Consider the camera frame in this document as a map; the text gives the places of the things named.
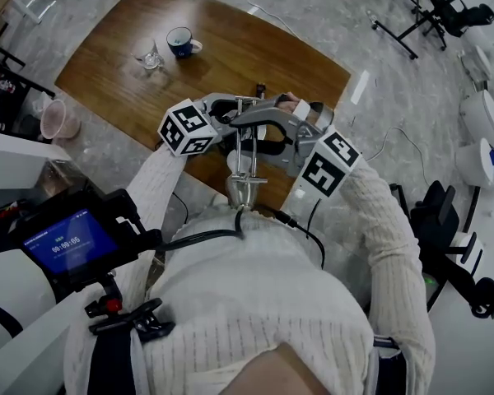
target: knit sleeve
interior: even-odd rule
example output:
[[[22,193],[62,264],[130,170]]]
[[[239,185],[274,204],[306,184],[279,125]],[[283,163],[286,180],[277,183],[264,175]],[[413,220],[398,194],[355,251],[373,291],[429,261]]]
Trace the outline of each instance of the knit sleeve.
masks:
[[[128,194],[135,202],[146,230],[162,227],[166,208],[185,162],[185,157],[173,157],[163,145],[150,155],[128,186]],[[154,251],[148,250],[135,262],[117,268],[115,280],[123,295],[125,309],[135,309],[144,301],[153,257]]]
[[[370,323],[408,358],[408,393],[427,393],[436,343],[426,311],[419,247],[388,184],[361,160],[341,188],[361,218],[371,267]]]
[[[174,158],[168,148],[162,146],[148,157],[128,186],[128,193],[137,206],[146,230],[161,228],[163,225],[170,195],[184,164],[185,158]],[[147,274],[153,257],[154,252],[149,250],[141,253],[138,260],[116,270],[115,280],[127,311],[136,309],[144,301]],[[98,300],[104,294],[98,284],[88,286],[82,293],[84,305]],[[64,350],[64,383],[70,395],[87,393],[91,356],[96,343],[96,337],[90,333],[88,326],[99,320],[89,319],[81,307],[70,324]]]

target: black chair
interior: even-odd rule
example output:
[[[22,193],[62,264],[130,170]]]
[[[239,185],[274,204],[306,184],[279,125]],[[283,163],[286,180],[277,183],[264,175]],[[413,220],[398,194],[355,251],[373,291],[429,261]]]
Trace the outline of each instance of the black chair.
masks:
[[[398,191],[399,204],[419,240],[419,258],[423,272],[432,275],[442,286],[447,281],[450,282],[470,304],[475,317],[494,318],[494,281],[491,278],[482,278],[476,283],[473,279],[482,253],[478,253],[472,274],[446,256],[460,254],[462,256],[459,261],[465,264],[471,255],[476,255],[472,253],[476,233],[473,233],[467,247],[450,247],[459,228],[459,217],[452,206],[455,189],[450,186],[445,191],[441,183],[435,181],[422,202],[417,202],[410,212],[402,186],[391,184],[390,189]]]
[[[463,4],[464,9],[457,12],[454,7],[445,0],[430,0],[434,7],[433,19],[430,19],[431,27],[422,34],[427,36],[431,30],[435,29],[439,35],[443,46],[441,49],[446,50],[445,28],[446,32],[455,37],[462,36],[470,26],[486,26],[494,22],[494,12],[486,4],[480,4],[479,7],[470,7],[469,9]]]

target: digital timer display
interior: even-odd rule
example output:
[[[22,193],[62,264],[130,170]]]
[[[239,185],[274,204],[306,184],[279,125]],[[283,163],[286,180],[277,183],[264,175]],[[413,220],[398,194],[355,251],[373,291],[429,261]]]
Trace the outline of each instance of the digital timer display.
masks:
[[[54,273],[80,267],[118,248],[87,209],[39,232],[24,246]]]

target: black stand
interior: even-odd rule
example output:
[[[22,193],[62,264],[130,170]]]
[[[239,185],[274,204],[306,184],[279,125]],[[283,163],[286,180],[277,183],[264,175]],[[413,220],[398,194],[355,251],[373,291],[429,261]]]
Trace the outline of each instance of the black stand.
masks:
[[[22,62],[19,58],[15,57],[14,55],[12,55],[11,53],[9,53],[8,51],[6,51],[5,49],[3,49],[2,47],[0,47],[0,54],[2,54],[4,57],[3,57],[3,60],[2,60],[2,65],[7,67],[7,60],[10,58],[13,62],[15,63],[18,63],[20,64],[22,67],[25,67],[26,64],[24,62]]]
[[[26,77],[23,77],[22,75],[19,75],[18,73],[12,72],[7,67],[0,66],[0,71],[2,73],[4,73],[4,75],[6,75],[7,77],[17,79],[19,82],[27,85],[29,88],[36,89],[38,92],[45,92],[52,99],[55,98],[55,96],[56,96],[55,93],[53,91],[50,91],[48,88],[44,88],[42,85],[39,85],[38,83],[31,81],[30,79],[27,79]]]
[[[414,12],[414,13],[417,14],[416,15],[416,21],[415,21],[415,23],[412,26],[410,26],[409,28],[407,28],[402,34],[400,34],[400,35],[394,34],[394,32],[392,32],[391,30],[389,30],[384,24],[382,24],[379,21],[374,21],[373,22],[373,25],[372,25],[372,28],[374,30],[377,30],[378,28],[381,28],[384,32],[386,32],[395,41],[397,41],[399,44],[401,44],[403,46],[403,48],[406,49],[410,53],[410,59],[411,60],[415,60],[416,58],[419,58],[419,56],[410,47],[408,47],[403,42],[403,39],[406,38],[408,35],[410,35],[413,31],[415,31],[423,23],[429,21],[432,24],[432,28],[430,28],[429,30],[425,31],[425,33],[423,33],[423,34],[424,35],[427,35],[430,32],[431,29],[436,28],[436,30],[438,31],[438,34],[440,36],[440,39],[443,42],[443,46],[441,47],[441,49],[444,51],[446,49],[446,42],[445,42],[445,39],[444,39],[444,32],[442,34],[440,33],[439,22],[438,22],[438,20],[435,19],[434,16],[436,15],[437,11],[441,7],[450,5],[455,0],[442,0],[441,5],[438,6],[438,7],[435,7],[434,10],[432,10],[431,12],[429,12],[429,11],[423,11],[422,8],[421,8],[421,6],[419,5],[419,0],[409,0],[409,1],[412,2],[415,5],[415,7],[412,10],[412,12]]]

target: blue mug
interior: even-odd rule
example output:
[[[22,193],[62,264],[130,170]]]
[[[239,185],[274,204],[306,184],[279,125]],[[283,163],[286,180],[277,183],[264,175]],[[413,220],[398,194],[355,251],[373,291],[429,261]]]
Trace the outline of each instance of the blue mug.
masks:
[[[203,44],[192,39],[190,29],[183,26],[171,30],[166,36],[166,43],[177,58],[190,57],[203,49]]]

